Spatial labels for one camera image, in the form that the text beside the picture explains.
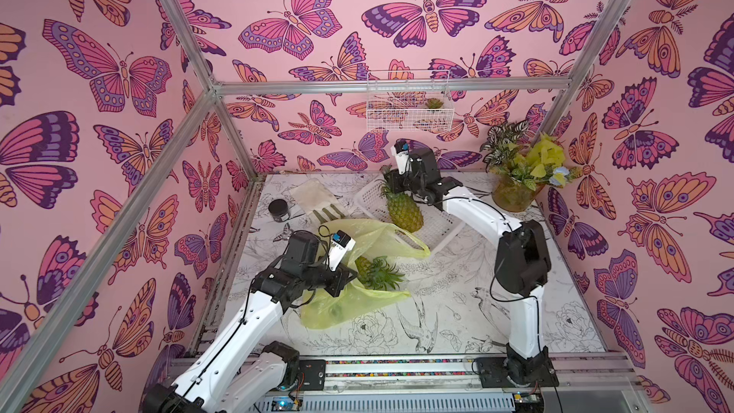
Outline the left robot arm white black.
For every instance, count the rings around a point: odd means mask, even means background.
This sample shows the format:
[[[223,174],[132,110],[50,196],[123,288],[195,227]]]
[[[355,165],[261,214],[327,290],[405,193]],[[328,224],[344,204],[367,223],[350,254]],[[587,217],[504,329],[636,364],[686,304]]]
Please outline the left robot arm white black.
[[[155,384],[141,402],[143,412],[246,412],[268,392],[296,383],[299,354],[280,342],[266,345],[246,363],[258,343],[305,292],[336,298],[357,274],[343,260],[355,248],[344,231],[323,239],[296,231],[282,252],[258,273],[243,305],[205,353],[172,384]]]

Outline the pineapple front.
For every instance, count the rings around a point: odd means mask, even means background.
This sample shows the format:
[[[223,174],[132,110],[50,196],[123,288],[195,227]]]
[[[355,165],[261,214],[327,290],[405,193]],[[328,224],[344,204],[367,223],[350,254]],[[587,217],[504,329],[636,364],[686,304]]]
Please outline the pineapple front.
[[[404,274],[397,266],[391,265],[386,256],[368,259],[359,256],[356,260],[357,279],[370,290],[393,291],[398,290],[403,283]]]

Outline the pineapple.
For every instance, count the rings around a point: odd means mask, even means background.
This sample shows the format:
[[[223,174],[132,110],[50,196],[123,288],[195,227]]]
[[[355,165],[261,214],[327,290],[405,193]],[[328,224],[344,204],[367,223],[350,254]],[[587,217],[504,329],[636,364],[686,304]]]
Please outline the pineapple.
[[[382,166],[380,172],[383,177],[380,194],[386,202],[392,223],[410,233],[419,231],[424,226],[424,216],[417,203],[408,194],[393,189],[391,166]]]
[[[397,266],[391,265],[386,256],[368,259],[359,256],[356,260],[357,279],[370,290],[393,291],[398,290],[403,283],[404,274]]]

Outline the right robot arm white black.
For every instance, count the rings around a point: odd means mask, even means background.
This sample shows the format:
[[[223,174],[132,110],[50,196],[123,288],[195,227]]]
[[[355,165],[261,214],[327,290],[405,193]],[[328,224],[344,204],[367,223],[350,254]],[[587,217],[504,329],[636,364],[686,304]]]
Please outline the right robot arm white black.
[[[506,215],[460,181],[443,177],[429,148],[413,150],[399,140],[392,155],[397,167],[386,175],[390,189],[459,218],[497,248],[491,283],[511,295],[501,300],[510,311],[510,336],[500,372],[518,387],[558,387],[543,338],[542,301],[552,258],[542,226]]]

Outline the yellow-green plastic bag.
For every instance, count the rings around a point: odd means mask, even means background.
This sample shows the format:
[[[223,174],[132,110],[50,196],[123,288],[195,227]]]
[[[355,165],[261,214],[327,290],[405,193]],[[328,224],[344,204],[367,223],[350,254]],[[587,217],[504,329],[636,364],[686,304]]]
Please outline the yellow-green plastic bag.
[[[301,324],[310,330],[326,330],[409,298],[399,262],[422,260],[431,254],[412,233],[373,219],[328,222],[319,226],[318,235],[325,239],[338,231],[355,240],[355,247],[341,264],[357,277],[336,298],[320,290],[300,309]]]

